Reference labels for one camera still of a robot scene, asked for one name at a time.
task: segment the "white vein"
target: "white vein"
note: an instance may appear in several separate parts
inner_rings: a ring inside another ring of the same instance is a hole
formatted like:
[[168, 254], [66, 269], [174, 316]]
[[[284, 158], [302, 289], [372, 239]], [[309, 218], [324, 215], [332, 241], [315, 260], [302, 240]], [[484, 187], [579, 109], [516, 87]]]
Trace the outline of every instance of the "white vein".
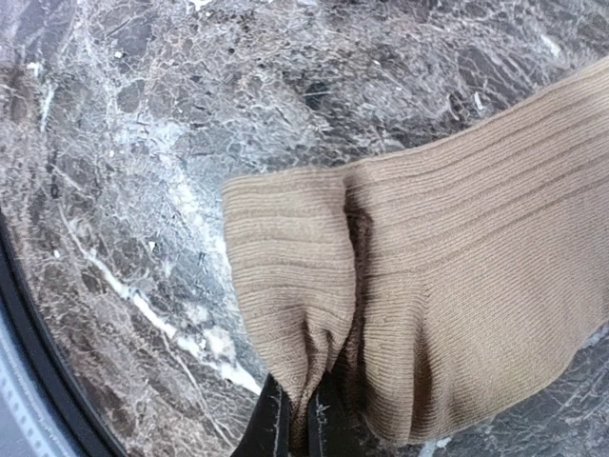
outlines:
[[476, 109], [478, 111], [484, 111], [484, 105], [482, 104], [482, 100], [480, 99], [480, 94], [474, 92], [474, 103], [476, 104]]
[[550, 51], [550, 53], [555, 57], [558, 58], [560, 56], [560, 46], [556, 44], [556, 42], [550, 38], [547, 35], [542, 35], [541, 36], [541, 41], [543, 42], [543, 44], [548, 48], [548, 50]]
[[419, 451], [418, 457], [433, 457], [434, 452], [436, 451], [436, 442], [428, 441], [423, 445], [421, 450]]
[[195, 390], [199, 394], [199, 398], [200, 398], [202, 406], [203, 406], [203, 414], [207, 417], [207, 419], [209, 420], [209, 422], [211, 423], [213, 428], [218, 432], [218, 435], [220, 435], [222, 437], [222, 439], [225, 440], [225, 443], [227, 443], [229, 446], [232, 446], [232, 444], [230, 443], [230, 440], [228, 440], [228, 438], [226, 437], [226, 435], [224, 434], [224, 432], [220, 428], [220, 424], [217, 423], [214, 420], [214, 418], [209, 414], [209, 408], [207, 407], [206, 398], [205, 398], [203, 392], [201, 391], [201, 388], [199, 387], [199, 384], [197, 383], [197, 380], [194, 379], [194, 376], [190, 372], [190, 368], [188, 368], [188, 365], [184, 363], [184, 360], [182, 360], [182, 357], [180, 357], [179, 355], [174, 354], [173, 351], [171, 351], [169, 349], [169, 343], [167, 342], [167, 338], [163, 339], [163, 343], [165, 344], [165, 347], [167, 349], [167, 353], [169, 353], [169, 355], [178, 363], [178, 365], [180, 367], [182, 367], [182, 370], [184, 371], [184, 373], [187, 374], [188, 380], [190, 381], [190, 383], [193, 385], [193, 387], [195, 388]]
[[200, 11], [202, 7], [205, 7], [211, 3], [212, 0], [188, 0], [192, 5], [194, 5], [195, 11]]
[[[147, 318], [147, 320], [156, 328], [161, 330], [169, 341], [174, 342], [178, 348], [184, 350], [192, 355], [199, 362], [205, 363], [202, 360], [204, 351], [206, 349], [206, 341], [197, 342], [193, 337], [189, 335], [178, 335], [178, 329], [172, 324], [166, 322], [161, 318], [150, 306], [147, 297], [137, 290], [119, 281], [116, 276], [112, 274], [108, 266], [97, 257], [97, 252], [94, 249], [85, 249], [80, 240], [76, 236], [74, 230], [74, 223], [69, 222], [62, 209], [59, 210], [62, 222], [66, 226], [69, 236], [74, 241], [74, 244], [81, 252], [83, 257], [96, 266], [104, 277], [104, 280], [108, 285], [121, 297], [123, 300], [130, 301], [138, 310]], [[253, 378], [253, 376], [247, 372], [239, 362], [235, 360], [234, 356], [234, 344], [232, 340], [230, 343], [225, 341], [225, 338], [229, 338], [228, 332], [220, 330], [211, 331], [209, 335], [213, 340], [214, 350], [211, 351], [212, 355], [219, 359], [221, 356], [231, 356], [229, 362], [223, 360], [217, 360], [215, 363], [205, 363], [205, 365], [214, 368], [220, 373], [223, 379], [230, 381], [235, 386], [243, 387], [256, 395], [260, 395], [261, 388]]]
[[43, 99], [42, 106], [40, 107], [40, 131], [44, 132], [47, 128], [47, 122], [49, 120], [50, 104], [55, 96], [55, 86], [48, 85], [46, 87], [45, 98]]
[[34, 78], [38, 78], [42, 73], [42, 64], [40, 62], [29, 62], [28, 70], [31, 70], [34, 74]]
[[438, 440], [436, 442], [436, 447], [439, 447], [440, 449], [446, 449], [446, 446], [448, 446], [448, 443], [450, 443], [451, 441], [453, 441], [453, 439], [450, 436], [447, 436], [446, 438]]
[[[174, 171], [167, 193], [169, 201], [180, 212], [201, 251], [209, 257], [208, 266], [213, 269], [214, 276], [221, 284], [229, 284], [230, 263], [221, 229], [213, 227], [204, 219], [202, 214], [205, 214], [205, 211], [199, 205], [199, 200], [192, 191], [178, 160], [166, 154], [161, 154], [159, 158], [168, 170]], [[231, 311], [238, 311], [234, 301], [227, 301], [226, 305]]]

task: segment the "sock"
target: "sock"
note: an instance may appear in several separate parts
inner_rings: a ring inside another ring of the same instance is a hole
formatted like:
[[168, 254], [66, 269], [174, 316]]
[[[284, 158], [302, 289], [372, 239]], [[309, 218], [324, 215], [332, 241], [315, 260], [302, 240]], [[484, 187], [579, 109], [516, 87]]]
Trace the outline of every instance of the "sock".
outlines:
[[609, 58], [446, 140], [223, 196], [294, 446], [333, 368], [379, 437], [443, 437], [546, 387], [609, 318]]

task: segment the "gray marble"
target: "gray marble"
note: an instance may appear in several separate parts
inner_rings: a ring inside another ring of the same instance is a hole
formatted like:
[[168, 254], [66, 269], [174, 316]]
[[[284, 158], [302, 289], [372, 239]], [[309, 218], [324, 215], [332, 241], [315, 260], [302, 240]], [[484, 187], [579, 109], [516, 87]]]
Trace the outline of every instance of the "gray marble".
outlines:
[[[0, 0], [0, 205], [129, 455], [228, 455], [265, 370], [230, 283], [229, 176], [463, 130], [609, 54], [608, 0]], [[425, 447], [604, 456], [609, 339]]]

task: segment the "fabric fold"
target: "fabric fold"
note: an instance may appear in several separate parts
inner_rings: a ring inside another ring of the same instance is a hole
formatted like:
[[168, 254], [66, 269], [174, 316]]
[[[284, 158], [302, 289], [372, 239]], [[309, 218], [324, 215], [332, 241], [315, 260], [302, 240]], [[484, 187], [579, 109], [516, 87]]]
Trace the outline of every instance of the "fabric fold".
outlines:
[[228, 181], [224, 206], [295, 436], [333, 368], [381, 438], [445, 436], [546, 387], [609, 318], [609, 58], [431, 145]]

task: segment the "ribbed sock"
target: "ribbed sock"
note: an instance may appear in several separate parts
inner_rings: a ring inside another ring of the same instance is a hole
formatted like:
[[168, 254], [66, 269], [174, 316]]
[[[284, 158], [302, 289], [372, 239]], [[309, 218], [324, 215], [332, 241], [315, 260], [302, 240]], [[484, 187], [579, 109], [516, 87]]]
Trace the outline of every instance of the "ribbed sock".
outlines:
[[445, 436], [546, 387], [609, 318], [609, 59], [422, 148], [229, 181], [224, 204], [295, 443], [337, 359], [380, 437]]

